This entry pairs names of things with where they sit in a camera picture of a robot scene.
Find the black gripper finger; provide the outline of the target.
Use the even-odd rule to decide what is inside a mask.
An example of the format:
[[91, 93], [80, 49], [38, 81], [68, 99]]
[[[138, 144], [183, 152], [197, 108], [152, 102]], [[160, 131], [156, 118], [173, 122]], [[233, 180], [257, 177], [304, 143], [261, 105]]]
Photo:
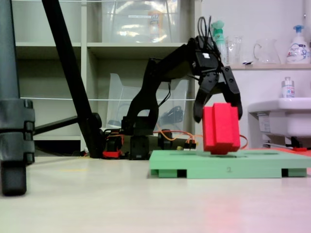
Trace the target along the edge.
[[221, 72], [224, 80], [221, 82], [221, 93], [227, 103], [238, 108], [238, 119], [240, 120], [243, 114], [241, 94], [231, 67], [221, 67]]
[[199, 88], [193, 105], [193, 117], [196, 123], [200, 123], [203, 116], [203, 108], [211, 96], [211, 88]]

